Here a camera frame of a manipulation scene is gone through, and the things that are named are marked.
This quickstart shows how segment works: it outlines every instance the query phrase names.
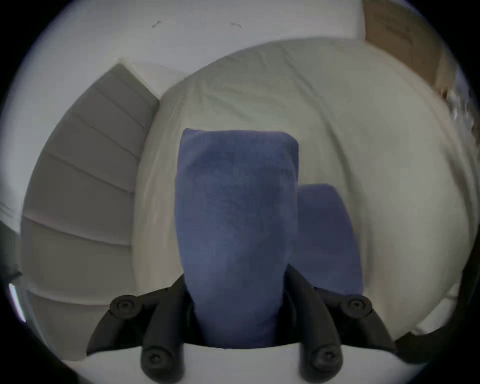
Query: blue towel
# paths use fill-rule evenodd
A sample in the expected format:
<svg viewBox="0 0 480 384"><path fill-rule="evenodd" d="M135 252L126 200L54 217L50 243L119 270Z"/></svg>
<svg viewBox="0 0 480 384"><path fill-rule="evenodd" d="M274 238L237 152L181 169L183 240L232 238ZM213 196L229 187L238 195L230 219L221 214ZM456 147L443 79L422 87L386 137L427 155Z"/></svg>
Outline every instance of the blue towel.
<svg viewBox="0 0 480 384"><path fill-rule="evenodd" d="M205 343L274 344L297 238L298 143L283 132L185 130L175 227Z"/></svg>
<svg viewBox="0 0 480 384"><path fill-rule="evenodd" d="M290 264L314 287L363 292L360 253L348 213L328 184L298 190L298 240Z"/></svg>

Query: white surface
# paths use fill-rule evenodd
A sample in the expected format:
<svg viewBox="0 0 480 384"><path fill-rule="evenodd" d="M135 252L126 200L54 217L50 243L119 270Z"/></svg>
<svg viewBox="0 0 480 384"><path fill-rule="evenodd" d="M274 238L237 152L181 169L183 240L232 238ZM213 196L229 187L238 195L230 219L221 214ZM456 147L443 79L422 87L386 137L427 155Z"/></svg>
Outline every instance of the white surface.
<svg viewBox="0 0 480 384"><path fill-rule="evenodd" d="M160 95L182 72L242 48L304 36L363 39L361 1L74 2L31 49L6 101L0 120L0 219L19 231L25 191L45 142L67 109L119 58L143 63L136 68ZM155 79L155 64L177 70L162 71L171 83Z"/></svg>
<svg viewBox="0 0 480 384"><path fill-rule="evenodd" d="M179 383L305 383L298 374L299 346L219 349L185 344L185 375ZM379 350L342 346L342 352L343 367L329 384L406 383L423 368ZM140 353L141 347L99 352L66 363L95 384L152 384L140 367Z"/></svg>
<svg viewBox="0 0 480 384"><path fill-rule="evenodd" d="M479 222L479 179L446 104L375 47L307 39L237 52L164 95L137 174L132 253L140 293L182 273L173 208L186 128L297 139L299 184L337 189L359 245L364 295L394 339L461 274Z"/></svg>

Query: white wall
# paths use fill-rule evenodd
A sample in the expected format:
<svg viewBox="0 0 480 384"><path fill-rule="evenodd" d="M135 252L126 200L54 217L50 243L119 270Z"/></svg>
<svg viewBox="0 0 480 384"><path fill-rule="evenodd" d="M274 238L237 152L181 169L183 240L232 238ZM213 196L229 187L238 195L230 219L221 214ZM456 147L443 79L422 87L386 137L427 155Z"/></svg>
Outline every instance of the white wall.
<svg viewBox="0 0 480 384"><path fill-rule="evenodd" d="M161 94L183 72L239 49L307 36L362 39L361 1L73 3L31 49L6 101L0 119L0 219L19 231L25 191L46 140L66 110L119 58L132 61L132 68ZM157 81L157 74L166 72L170 80Z"/></svg>

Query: wrinkled sheet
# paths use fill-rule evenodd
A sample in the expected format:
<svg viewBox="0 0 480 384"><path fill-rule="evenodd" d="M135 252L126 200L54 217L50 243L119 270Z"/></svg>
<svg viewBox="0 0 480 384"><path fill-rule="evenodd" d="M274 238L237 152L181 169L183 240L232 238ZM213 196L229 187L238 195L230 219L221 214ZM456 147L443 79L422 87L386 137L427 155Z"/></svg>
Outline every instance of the wrinkled sheet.
<svg viewBox="0 0 480 384"><path fill-rule="evenodd" d="M364 295L394 338L455 283L478 227L478 174L446 104L388 54L350 40L234 53L163 96L139 165L132 239L139 291L182 273L174 179L184 129L282 131L299 184L336 188L361 256Z"/></svg>

